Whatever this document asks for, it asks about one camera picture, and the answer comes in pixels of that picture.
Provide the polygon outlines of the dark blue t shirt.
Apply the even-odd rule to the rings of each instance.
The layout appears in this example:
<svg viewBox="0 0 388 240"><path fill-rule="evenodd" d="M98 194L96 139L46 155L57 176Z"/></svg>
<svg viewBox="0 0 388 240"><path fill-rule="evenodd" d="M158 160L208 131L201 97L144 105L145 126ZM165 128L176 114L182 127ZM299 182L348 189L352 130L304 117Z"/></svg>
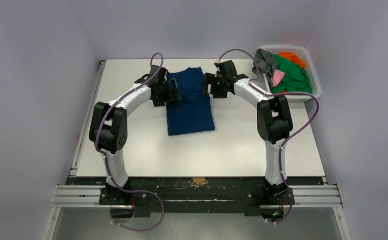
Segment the dark blue t shirt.
<svg viewBox="0 0 388 240"><path fill-rule="evenodd" d="M166 104L168 135L214 131L211 99L209 95L202 95L205 77L202 68L189 67L170 73L169 77L176 80L180 101Z"/></svg>

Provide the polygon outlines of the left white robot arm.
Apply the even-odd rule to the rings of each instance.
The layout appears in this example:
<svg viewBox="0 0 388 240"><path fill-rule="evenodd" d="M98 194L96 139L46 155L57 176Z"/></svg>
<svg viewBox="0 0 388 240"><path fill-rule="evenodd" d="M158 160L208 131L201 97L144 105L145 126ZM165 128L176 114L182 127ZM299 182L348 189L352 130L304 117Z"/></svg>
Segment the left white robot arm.
<svg viewBox="0 0 388 240"><path fill-rule="evenodd" d="M181 100L177 82L169 71L152 65L150 73L135 81L122 96L110 102L98 102L94 106L89 139L102 155L109 186L114 187L111 197L120 205L128 203L131 191L125 185L129 181L123 149L128 142L128 117L140 106L151 101L155 108Z"/></svg>

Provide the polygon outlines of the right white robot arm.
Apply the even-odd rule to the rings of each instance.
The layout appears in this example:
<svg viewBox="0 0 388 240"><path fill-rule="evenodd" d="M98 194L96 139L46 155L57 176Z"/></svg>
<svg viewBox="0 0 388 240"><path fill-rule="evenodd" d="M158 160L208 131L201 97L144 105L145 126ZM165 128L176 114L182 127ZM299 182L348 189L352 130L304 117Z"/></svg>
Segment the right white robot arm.
<svg viewBox="0 0 388 240"><path fill-rule="evenodd" d="M233 61L214 63L216 73L204 75L203 95L226 99L229 93L238 96L256 109L257 131L266 147L266 172L262 196L270 204L276 203L288 191L284 171L286 148L283 145L294 128L288 100L272 96L253 84L245 74L238 74Z"/></svg>

